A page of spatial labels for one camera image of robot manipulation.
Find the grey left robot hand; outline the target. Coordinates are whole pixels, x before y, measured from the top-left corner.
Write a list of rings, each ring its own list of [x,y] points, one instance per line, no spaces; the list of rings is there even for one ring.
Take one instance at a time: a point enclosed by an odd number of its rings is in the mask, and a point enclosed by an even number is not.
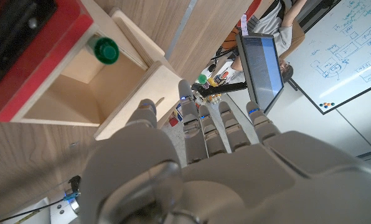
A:
[[[254,103],[252,144],[226,102],[229,147],[189,83],[178,85],[187,166],[143,99],[103,140],[80,183],[82,223],[371,223],[371,166],[296,131],[280,132]]]

